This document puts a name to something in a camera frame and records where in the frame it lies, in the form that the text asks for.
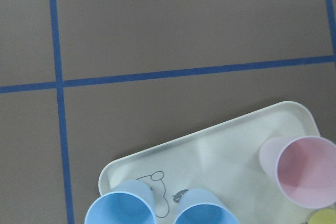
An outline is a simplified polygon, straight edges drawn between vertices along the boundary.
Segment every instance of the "gray floor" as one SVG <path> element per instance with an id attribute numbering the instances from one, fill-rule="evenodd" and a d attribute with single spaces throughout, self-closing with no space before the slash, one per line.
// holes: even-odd
<path id="1" fill-rule="evenodd" d="M 1 0 L 0 88 L 55 82 L 49 0 Z M 333 54 L 325 0 L 57 0 L 64 80 Z M 65 88 L 76 223 L 110 161 L 292 100 L 336 141 L 334 62 Z M 66 223 L 55 89 L 0 94 L 0 223 Z"/>

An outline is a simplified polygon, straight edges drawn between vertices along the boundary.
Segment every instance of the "cartoon face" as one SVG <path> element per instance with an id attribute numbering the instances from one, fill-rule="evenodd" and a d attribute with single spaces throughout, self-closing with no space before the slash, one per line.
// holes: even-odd
<path id="1" fill-rule="evenodd" d="M 156 204 L 156 216 L 159 218 L 165 218 L 170 211 L 169 204 L 165 198 L 166 186 L 163 182 L 163 171 L 157 171 L 151 175 L 146 175 L 138 180 L 145 182 L 153 191 L 155 204 Z"/>

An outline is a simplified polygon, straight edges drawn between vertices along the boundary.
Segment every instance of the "white tray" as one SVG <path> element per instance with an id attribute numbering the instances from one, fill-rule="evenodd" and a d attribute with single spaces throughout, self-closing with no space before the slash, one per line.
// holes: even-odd
<path id="1" fill-rule="evenodd" d="M 290 202 L 261 170 L 258 151 L 275 136 L 320 135 L 304 106 L 280 102 L 108 164 L 104 195 L 127 179 L 153 189 L 158 224 L 171 224 L 184 190 L 206 188 L 241 224 L 301 224 L 313 210 Z"/>

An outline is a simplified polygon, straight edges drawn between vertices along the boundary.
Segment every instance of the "blue tape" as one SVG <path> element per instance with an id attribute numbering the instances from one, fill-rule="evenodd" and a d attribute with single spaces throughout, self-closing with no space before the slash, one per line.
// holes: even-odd
<path id="1" fill-rule="evenodd" d="M 328 63 L 328 62 L 334 62 L 334 56 L 333 55 L 331 55 L 331 56 L 309 57 L 309 58 L 299 58 L 299 59 L 289 59 L 289 60 L 263 61 L 263 62 L 224 65 L 224 66 L 216 66 L 216 67 L 205 67 L 205 68 L 192 68 L 192 69 L 170 70 L 170 71 L 149 72 L 149 73 L 125 74 L 125 75 L 121 75 L 121 76 L 109 76 L 109 77 L 97 77 L 97 78 L 67 80 L 67 81 L 64 81 L 64 87 L 77 87 L 77 86 L 87 86 L 87 85 L 116 83 L 116 82 L 127 82 L 127 81 L 140 81 L 140 80 L 181 77 L 181 76 L 195 76 L 195 75 L 199 75 L 199 74 L 224 73 L 224 72 L 255 70 L 255 69 L 265 69 L 265 68 L 279 68 L 279 67 L 319 64 L 319 63 Z"/>
<path id="2" fill-rule="evenodd" d="M 61 63 L 59 32 L 58 32 L 56 0 L 50 0 L 50 14 L 51 14 L 52 43 L 54 47 L 58 122 L 59 122 L 63 182 L 64 182 L 66 209 L 67 209 L 67 219 L 68 219 L 68 224 L 75 224 L 75 218 L 74 218 L 74 213 L 73 213 L 73 203 L 72 203 L 72 192 L 71 192 L 70 164 L 69 164 L 67 126 L 66 126 L 64 91 L 63 91 L 63 75 L 62 75 L 62 63 Z"/>
<path id="3" fill-rule="evenodd" d="M 336 22 L 335 22 L 335 15 L 334 15 L 334 7 L 333 7 L 332 0 L 325 0 L 325 4 L 327 6 L 330 36 L 331 36 L 332 48 L 334 52 L 334 61 L 336 63 Z"/>
<path id="4" fill-rule="evenodd" d="M 55 82 L 42 82 L 42 83 L 5 86 L 5 87 L 0 87 L 0 94 L 31 91 L 31 90 L 54 89 L 55 87 L 56 87 Z"/>

